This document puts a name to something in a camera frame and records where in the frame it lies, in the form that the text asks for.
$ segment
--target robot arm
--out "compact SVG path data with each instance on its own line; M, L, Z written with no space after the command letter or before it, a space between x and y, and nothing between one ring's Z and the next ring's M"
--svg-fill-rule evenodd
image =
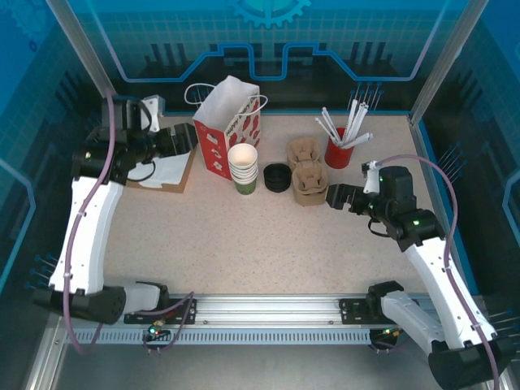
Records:
M188 153L197 145L193 126L185 123L174 128L158 129L162 99L152 97L143 102L117 101L115 152L109 174L94 194L76 233L71 255L71 316L100 323L115 323L122 314L139 310L161 309L168 303L166 286L153 283L132 283L106 286L103 263L112 216L121 198L128 173L137 163L151 163L153 158ZM108 116L103 107L103 121L85 143L74 153L72 204L67 233L83 200L97 181L108 150ZM64 245L58 264L50 277L49 287L35 291L33 301L59 314L62 313L63 273L67 246Z
M412 177L405 167L379 167L375 161L362 165L364 187L336 184L329 187L327 202L338 210L349 203L349 211L382 223L414 265L430 295L440 323L431 318L403 292L396 282L371 286L367 300L373 312L401 327L428 356L431 372L442 388L463 388L492 378L482 341L464 311L443 262L444 231L429 210L417 208ZM492 347L501 373L516 350L509 337L499 337L471 297L451 256L449 267L486 340Z

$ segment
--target green cup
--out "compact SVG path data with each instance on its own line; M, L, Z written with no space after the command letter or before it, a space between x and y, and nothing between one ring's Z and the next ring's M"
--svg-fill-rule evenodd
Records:
M254 178L254 180L251 183L248 183L248 184L242 184L236 180L233 180L233 181L235 182L236 191L238 191L238 193L241 195L249 195L251 193L254 193L254 190L257 188L257 178L256 177Z

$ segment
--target cable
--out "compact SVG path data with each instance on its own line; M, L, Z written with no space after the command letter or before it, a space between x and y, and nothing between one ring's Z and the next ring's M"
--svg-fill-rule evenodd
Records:
M495 356L493 355L493 351L491 350L491 345L489 344L488 339L486 339L486 335L484 335L483 330L480 328L479 322L477 321L477 318L473 315L473 312L471 311L470 306L466 302L466 299L464 299L461 290L457 286L457 283L453 278L451 267L449 266L449 252L452 246L453 236L455 235L455 229L457 228L458 219L458 204L457 196L455 195L455 188L453 188L451 181L449 181L449 178L442 171L442 169L440 169L435 163L431 162L430 160L424 157L415 156L413 154L398 154L397 156L388 157L381 161L378 161L375 165L381 167L386 163L390 163L391 161L399 160L402 158L411 158L413 160L418 160L422 163L426 163L427 165L435 169L437 172L439 172L439 175L443 178L444 182L448 186L448 191L453 203L453 221L452 226L449 229L449 234L446 237L446 245L444 246L444 268L446 270L446 275L448 276L449 283L452 285L453 291L455 292L455 295L457 295L458 300L461 302L464 311L466 312L468 318L471 321L471 325L473 325L473 328L477 331L477 334L479 335L480 340L482 341L484 349L486 349L486 354L489 359L489 365L491 366L491 371L493 374L493 388L494 390L500 390L498 367L496 365L496 360Z
M167 350L169 348L171 348L173 346L173 344L179 339L179 335L180 335L180 331L182 331L182 328L184 326L184 324L186 323L186 318L188 317L188 313L192 307L192 301L193 301L193 291L188 294L186 297L184 297L183 299L181 299L180 301L178 301L177 303L175 303L174 305L164 309L164 310L158 310L158 311L138 311L136 312L136 314L139 314L139 315L160 315L160 314L166 314L174 309L176 309L177 307L181 306L183 303L185 303L187 300L189 299L188 301L188 305L186 306L186 310L184 311L184 315L182 317L182 320L180 321L180 325L179 325L179 329L177 329L177 333L175 334L174 337L171 338L171 341L164 345L163 347L157 347L157 350ZM148 352L150 351L153 351L154 349L153 348L150 348L148 346L148 344L146 343L145 339L143 339L143 347L148 349Z
M141 181L145 181L145 180L148 180L150 177L152 177L155 173L155 161L152 161L152 165L154 166L154 169L152 169L152 173L146 175L145 177L143 177L142 179L130 179L130 178L127 178L128 181L133 181L134 183L139 183Z
M101 186L103 180L105 179L106 175L108 174L108 171L111 167L112 157L114 156L114 147L115 147L115 110L114 110L114 101L112 100L112 92L107 89L106 92L106 101L108 102L108 115L109 115L109 121L110 121L110 128L109 128L109 134L110 138L108 141L108 152L106 153L106 159L105 163L103 164L103 169L101 171L101 174L97 178L96 183L92 187L92 189L89 192L89 195L83 200L83 203L81 204L80 209L78 210L77 216L74 218L74 223L71 227L71 234L68 237L67 241L67 249L65 252L65 271L63 273L63 321L65 322L65 328L67 329L67 334L72 342L72 345L74 346L74 349L81 354L86 354L87 351L83 348L81 348L80 343L76 339L76 335L74 334L74 329L72 327L72 319L71 319L71 311L70 311L70 288L71 288L71 269L72 269L72 247L74 245L74 240L76 238L76 233L78 232L78 227L80 226L80 221L83 215L85 214L85 210L87 209L87 206L89 205L90 201L96 194L97 190ZM101 328L103 324L100 323L97 325L96 333L94 334L94 337L92 339L91 345L96 344L96 341L98 340L99 334L101 333Z

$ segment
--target speckled table surface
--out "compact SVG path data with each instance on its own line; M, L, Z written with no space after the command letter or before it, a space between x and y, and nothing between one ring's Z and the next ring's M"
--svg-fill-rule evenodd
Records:
M161 125L187 120L163 118ZM360 133L367 131L374 139L354 150L347 168L327 168L331 184L363 185L361 163L416 154L405 116L366 117ZM249 196L208 172L200 150L183 194L126 188L110 227L106 281L163 282L172 293L324 294L364 293L371 284L396 280L424 293L397 244L368 232L367 217L327 204L301 207L291 188L280 194L265 188L263 168L285 162L285 146L301 136L317 137L324 153L327 135L314 116L262 117L260 174ZM419 164L399 164L412 172L418 206L431 209Z

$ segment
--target bag handle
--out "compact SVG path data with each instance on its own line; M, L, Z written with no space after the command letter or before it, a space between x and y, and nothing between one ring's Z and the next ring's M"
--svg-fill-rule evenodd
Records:
M214 88L215 86L212 85L212 84L205 84L205 83L195 83L195 84L191 84L188 86L188 88L184 91L184 101L187 102L188 104L193 104L194 106L197 106L199 104L202 104L202 100L200 102L189 102L188 101L188 91L190 88L192 87L196 87L196 86L199 86L199 85L202 85L204 87L211 87L211 88Z
M264 98L266 99L266 101L260 105L259 108L257 108L255 111L253 112L248 112L247 114L236 114L235 116L248 116L248 115L253 115L253 114L256 114L257 112L259 112L263 107L266 106L266 104L269 102L269 98L266 96L266 95L252 95L252 96L248 96L248 99L250 98L255 98L255 97L259 97L259 98Z

